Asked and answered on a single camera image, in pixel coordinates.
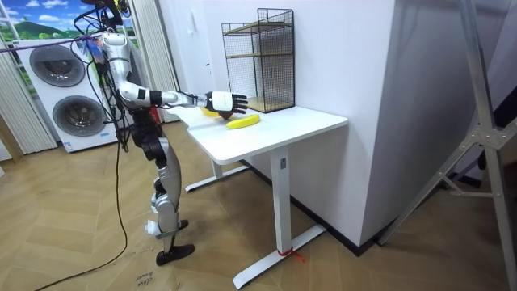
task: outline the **humanoid robot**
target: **humanoid robot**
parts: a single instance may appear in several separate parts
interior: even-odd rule
[[[245,113],[247,101],[245,96],[230,92],[214,91],[206,95],[193,95],[178,91],[153,91],[129,82],[132,67],[128,39],[124,34],[116,33],[109,24],[117,24],[118,12],[113,12],[115,17],[104,22],[108,23],[108,27],[92,35],[92,38],[102,51],[105,58],[103,62],[108,64],[111,81],[118,95],[116,98],[133,117],[134,124],[130,129],[135,145],[144,150],[147,159],[154,161],[158,169],[152,207],[158,212],[159,234],[156,237],[163,240],[163,251],[156,258],[157,265],[161,266],[190,255],[195,248],[191,244],[174,245],[175,235],[188,225],[188,221],[179,220],[181,171],[176,153],[160,124],[151,116],[151,107],[206,107],[210,111],[225,114]]]

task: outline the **wire rack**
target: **wire rack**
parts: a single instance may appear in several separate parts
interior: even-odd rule
[[[268,113],[295,105],[294,21],[291,9],[257,9],[254,23],[223,23],[230,90]]]

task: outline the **electrical wire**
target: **electrical wire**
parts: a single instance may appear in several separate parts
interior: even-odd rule
[[[95,11],[97,13],[97,16],[98,16],[98,20],[99,20],[99,23],[101,23],[100,21],[100,15],[99,15],[99,12],[98,11]],[[86,33],[88,32],[88,28],[90,26],[93,26],[95,27],[95,25],[90,22],[89,20],[87,20],[85,18],[85,16],[87,15],[83,15],[83,19],[88,21],[90,24],[88,25],[88,27],[86,28]],[[76,25],[76,22],[80,19],[80,17],[77,17],[74,21],[74,26],[77,28],[77,30],[79,32],[81,32],[83,35],[84,33],[77,27]],[[122,121],[122,127],[125,128],[126,126],[126,123],[128,123],[128,118],[127,116],[125,115],[126,112],[125,112],[125,108],[124,108],[124,105],[121,104],[122,101],[120,101],[120,98],[116,98],[116,94],[118,93],[115,89],[114,89],[114,86],[113,86],[113,82],[112,82],[112,74],[111,74],[111,71],[110,71],[110,68],[109,68],[109,63],[106,64],[106,66],[103,68],[103,72],[101,72],[101,70],[99,69],[98,66],[96,66],[96,69],[97,69],[97,73],[99,75],[99,85],[101,85],[102,87],[102,90],[104,92],[104,97],[107,101],[107,106],[110,108],[110,111],[109,112],[104,106],[103,106],[103,102],[102,100],[100,99],[99,95],[97,94],[97,91],[95,90],[95,87],[93,85],[93,82],[91,81],[91,76],[90,76],[90,65],[92,65],[94,63],[94,60],[92,59],[92,61],[90,62],[87,62],[87,61],[84,61],[83,59],[80,58],[80,56],[78,56],[73,50],[72,50],[72,43],[70,43],[70,51],[74,54],[74,56],[79,60],[81,61],[83,64],[86,64],[86,75],[88,77],[88,82],[90,83],[90,86],[92,88],[92,90],[94,91],[95,93],[95,97],[97,98],[97,100],[99,101],[101,107],[103,108],[104,110],[104,113],[106,114],[107,116],[107,123],[113,123],[114,126],[115,126],[115,131],[116,131],[116,138],[118,140],[117,142],[117,150],[116,150],[116,211],[117,211],[117,214],[118,214],[118,217],[119,217],[119,223],[120,223],[120,228],[122,229],[122,232],[124,233],[124,248],[122,249],[122,251],[119,252],[118,255],[116,255],[113,259],[110,259],[109,261],[107,261],[106,263],[104,264],[101,264],[99,265],[98,267],[95,267],[95,268],[91,268],[89,270],[86,270],[84,272],[80,272],[80,273],[77,273],[75,275],[71,275],[71,276],[67,276],[65,278],[62,278],[60,280],[56,280],[54,281],[53,283],[50,283],[50,284],[47,284],[43,287],[40,287],[38,289],[36,289],[36,291],[41,291],[43,289],[46,289],[48,287],[51,287],[51,286],[54,286],[54,285],[57,285],[61,282],[64,282],[66,280],[70,280],[70,279],[73,279],[73,278],[76,278],[78,276],[83,276],[83,275],[86,275],[86,274],[89,274],[95,270],[98,270],[102,267],[105,267],[107,266],[108,264],[111,264],[113,263],[116,259],[118,259],[125,251],[126,249],[128,248],[128,233],[124,227],[124,223],[122,222],[122,215],[120,214],[120,195],[119,195],[119,180],[120,180],[120,175],[119,175],[119,164],[120,164],[120,147],[122,147],[124,149],[125,152],[128,152],[128,140],[130,138],[130,134],[128,133],[127,135],[124,135],[124,133],[122,132],[122,130],[119,128],[119,125],[118,125],[118,121]],[[106,92],[106,87],[105,87],[105,84],[104,84],[104,81],[106,81],[106,85],[108,86],[109,88],[109,91],[110,91],[110,95],[108,97],[108,94]],[[112,98],[115,98],[115,101],[116,101],[116,107],[113,108],[111,106],[111,99]],[[117,119],[116,118],[116,109],[119,108],[120,110],[120,117]]]
[[[66,280],[70,280],[70,279],[73,279],[73,278],[76,278],[76,277],[79,277],[79,276],[82,276],[82,275],[86,275],[90,272],[93,272],[95,270],[98,270],[104,266],[107,266],[108,264],[111,264],[113,263],[116,259],[118,259],[125,251],[126,249],[128,248],[128,233],[126,232],[126,229],[124,227],[124,223],[122,222],[122,215],[120,215],[120,200],[119,200],[119,163],[120,163],[120,142],[117,143],[117,148],[116,148],[116,169],[115,169],[115,173],[116,173],[116,212],[118,213],[119,215],[119,223],[120,223],[120,228],[122,229],[122,232],[124,232],[124,248],[122,249],[122,251],[120,251],[120,253],[118,255],[116,255],[113,259],[110,259],[109,261],[107,261],[106,263],[100,265],[100,266],[97,266],[95,268],[91,268],[90,270],[87,270],[87,271],[84,271],[84,272],[80,272],[80,273],[77,273],[75,275],[72,275],[72,276],[67,276],[63,279],[60,279],[60,280],[57,280],[57,281],[54,281],[50,284],[47,284],[43,287],[40,287],[38,289],[36,289],[35,291],[41,291],[43,289],[46,289],[50,286],[54,286],[56,284],[59,284],[61,282],[64,282]]]

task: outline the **washing machine door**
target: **washing machine door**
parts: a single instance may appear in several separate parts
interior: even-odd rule
[[[106,115],[102,105],[85,96],[69,96],[60,100],[53,109],[57,127],[76,137],[89,137],[104,129]]]
[[[71,50],[59,44],[34,49],[29,61],[34,73],[52,86],[71,87],[84,78],[82,61]]]

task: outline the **baseboard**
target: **baseboard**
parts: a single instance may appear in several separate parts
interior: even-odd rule
[[[261,171],[257,170],[257,168],[253,167],[250,163],[248,163],[245,160],[240,161],[243,165],[248,166],[250,170],[252,170],[260,179],[262,179],[264,182],[268,183],[270,186],[272,185],[271,179],[269,179],[266,175],[264,175]],[[346,236],[344,236],[342,233],[340,233],[338,230],[336,230],[333,226],[331,226],[327,221],[325,221],[323,218],[321,218],[319,215],[314,213],[311,209],[309,209],[307,206],[305,206],[303,203],[301,203],[299,200],[297,200],[295,197],[291,196],[291,203],[295,205],[301,212],[305,213],[308,217],[310,217],[312,220],[314,220],[317,224],[322,225],[326,228],[326,231],[332,235],[334,238],[336,238],[342,245],[345,246],[349,251],[352,252],[352,254],[356,256],[361,256],[365,251],[367,251],[371,246],[374,244],[374,238],[376,238],[382,231],[380,231],[378,234],[370,238],[367,242],[363,243],[359,247],[357,247],[350,239],[348,239]]]

